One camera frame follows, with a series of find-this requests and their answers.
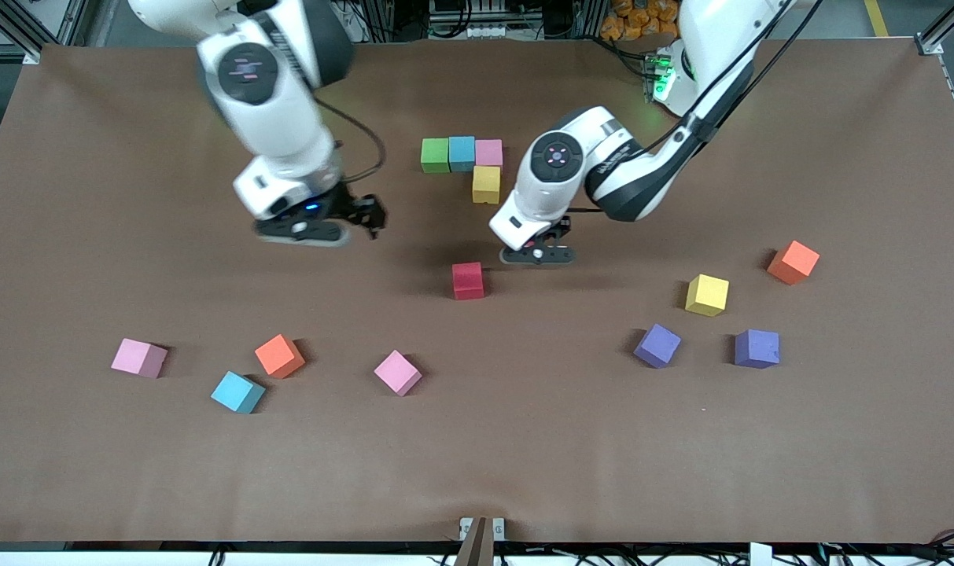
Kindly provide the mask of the green foam cube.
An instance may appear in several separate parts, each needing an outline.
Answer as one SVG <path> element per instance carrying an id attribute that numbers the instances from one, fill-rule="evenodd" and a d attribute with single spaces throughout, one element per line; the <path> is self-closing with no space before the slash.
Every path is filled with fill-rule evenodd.
<path id="1" fill-rule="evenodd" d="M 444 175 L 451 172 L 449 139 L 423 138 L 419 163 L 422 165 L 422 171 L 427 175 Z"/>

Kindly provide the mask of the yellow foam cube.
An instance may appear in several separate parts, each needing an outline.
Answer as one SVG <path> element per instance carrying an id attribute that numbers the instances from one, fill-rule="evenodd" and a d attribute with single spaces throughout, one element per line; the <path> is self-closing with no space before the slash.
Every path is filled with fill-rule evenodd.
<path id="1" fill-rule="evenodd" d="M 728 280 L 699 274 L 690 281 L 685 299 L 685 311 L 714 318 L 725 311 L 731 283 Z"/>
<path id="2" fill-rule="evenodd" d="M 472 201 L 474 204 L 499 204 L 501 166 L 476 165 L 473 168 Z"/>

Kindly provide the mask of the red foam cube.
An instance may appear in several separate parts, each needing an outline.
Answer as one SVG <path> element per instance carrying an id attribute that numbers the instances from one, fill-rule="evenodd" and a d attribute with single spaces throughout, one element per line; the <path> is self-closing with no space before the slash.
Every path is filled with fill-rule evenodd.
<path id="1" fill-rule="evenodd" d="M 451 278 L 455 300 L 481 300 L 486 295 L 480 262 L 455 263 Z"/>

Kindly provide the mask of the purple foam cube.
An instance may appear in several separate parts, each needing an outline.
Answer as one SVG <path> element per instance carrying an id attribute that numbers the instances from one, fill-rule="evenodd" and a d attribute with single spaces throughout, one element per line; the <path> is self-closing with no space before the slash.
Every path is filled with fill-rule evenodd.
<path id="1" fill-rule="evenodd" d="M 735 337 L 733 362 L 737 366 L 767 369 L 781 362 L 781 337 L 775 331 L 747 329 Z"/>
<path id="2" fill-rule="evenodd" d="M 632 354 L 650 368 L 663 369 L 670 365 L 682 338 L 667 327 L 652 325 L 643 334 Z"/>

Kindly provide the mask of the orange foam cube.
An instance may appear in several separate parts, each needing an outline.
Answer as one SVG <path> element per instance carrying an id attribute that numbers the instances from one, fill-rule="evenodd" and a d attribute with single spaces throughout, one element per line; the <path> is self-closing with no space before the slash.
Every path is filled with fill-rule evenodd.
<path id="1" fill-rule="evenodd" d="M 800 241 L 791 241 L 780 248 L 766 269 L 775 279 L 786 285 L 797 285 L 811 275 L 820 254 Z"/>
<path id="2" fill-rule="evenodd" d="M 278 334 L 255 350 L 258 362 L 269 377 L 286 379 L 304 368 L 305 359 L 298 346 L 288 337 Z"/>

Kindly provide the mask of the grey electronics box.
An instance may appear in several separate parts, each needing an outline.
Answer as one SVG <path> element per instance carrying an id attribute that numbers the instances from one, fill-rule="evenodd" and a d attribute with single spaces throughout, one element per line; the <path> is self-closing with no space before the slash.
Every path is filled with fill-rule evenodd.
<path id="1" fill-rule="evenodd" d="M 427 0 L 430 39 L 534 42 L 543 29 L 543 0 Z"/>

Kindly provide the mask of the pile of orange objects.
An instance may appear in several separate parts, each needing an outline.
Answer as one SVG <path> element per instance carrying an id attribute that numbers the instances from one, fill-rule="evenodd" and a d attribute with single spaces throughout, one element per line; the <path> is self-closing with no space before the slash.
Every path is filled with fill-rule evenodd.
<path id="1" fill-rule="evenodd" d="M 631 42 L 650 35 L 679 37 L 678 0 L 609 0 L 599 28 L 606 42 Z"/>

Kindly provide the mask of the brown table cover sheet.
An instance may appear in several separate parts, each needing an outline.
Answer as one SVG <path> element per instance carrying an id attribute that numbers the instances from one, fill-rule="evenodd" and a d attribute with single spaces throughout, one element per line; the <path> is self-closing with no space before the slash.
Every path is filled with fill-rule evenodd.
<path id="1" fill-rule="evenodd" d="M 365 46 L 323 99 L 387 164 L 376 240 L 253 235 L 250 157 L 190 48 L 48 48 L 0 130 L 0 541 L 927 542 L 954 529 L 954 104 L 911 39 L 803 40 L 641 222 L 578 214 L 558 269 L 499 264 L 465 175 L 420 141 L 506 145 L 567 112 L 669 118 L 585 43 Z M 820 254 L 786 285 L 800 241 Z M 455 300 L 451 266 L 486 295 Z M 725 311 L 685 311 L 699 274 Z M 682 338 L 667 368 L 632 351 Z M 733 362 L 775 331 L 781 362 Z M 269 377 L 282 334 L 305 366 Z M 160 377 L 111 369 L 123 338 Z M 374 369 L 400 351 L 400 397 Z M 210 398 L 239 373 L 251 414 Z"/>

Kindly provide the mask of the metal table edge bracket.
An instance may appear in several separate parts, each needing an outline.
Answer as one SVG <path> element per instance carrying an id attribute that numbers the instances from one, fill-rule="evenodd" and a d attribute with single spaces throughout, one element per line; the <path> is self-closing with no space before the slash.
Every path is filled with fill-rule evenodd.
<path id="1" fill-rule="evenodd" d="M 473 526 L 474 518 L 466 516 L 459 520 L 459 541 L 465 540 L 467 534 L 469 534 L 470 527 Z M 492 538 L 495 542 L 505 542 L 506 541 L 506 521 L 503 518 L 492 518 L 488 520 L 490 527 L 492 529 Z"/>

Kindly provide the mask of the brown tapered post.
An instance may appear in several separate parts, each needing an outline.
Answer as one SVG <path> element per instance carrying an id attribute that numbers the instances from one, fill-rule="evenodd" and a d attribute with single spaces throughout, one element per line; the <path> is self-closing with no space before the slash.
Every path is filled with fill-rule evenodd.
<path id="1" fill-rule="evenodd" d="M 491 518 L 462 518 L 461 548 L 452 566 L 495 566 L 495 523 Z"/>

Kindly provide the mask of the aluminium frame profile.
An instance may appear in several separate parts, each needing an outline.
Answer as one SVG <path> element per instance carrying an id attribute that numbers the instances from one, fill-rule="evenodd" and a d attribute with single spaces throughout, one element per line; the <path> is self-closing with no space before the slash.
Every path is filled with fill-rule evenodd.
<path id="1" fill-rule="evenodd" d="M 82 44 L 101 0 L 0 0 L 0 64 L 38 64 L 46 44 Z"/>
<path id="2" fill-rule="evenodd" d="M 947 83 L 948 90 L 954 104 L 954 80 L 947 61 L 945 61 L 945 51 L 943 42 L 950 39 L 954 32 L 954 0 L 951 5 L 945 7 L 943 11 L 923 30 L 915 33 L 914 40 L 919 55 L 937 55 L 941 72 Z"/>

